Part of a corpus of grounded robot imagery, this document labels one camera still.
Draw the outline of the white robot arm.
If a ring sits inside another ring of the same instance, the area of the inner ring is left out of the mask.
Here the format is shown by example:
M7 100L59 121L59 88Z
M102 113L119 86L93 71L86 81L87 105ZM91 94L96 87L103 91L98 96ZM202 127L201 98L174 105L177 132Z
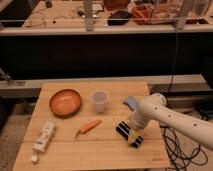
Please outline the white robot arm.
M129 117L130 127L141 131L151 120L155 120L176 129L213 151L213 123L171 110L166 104L166 98L160 93L142 98Z

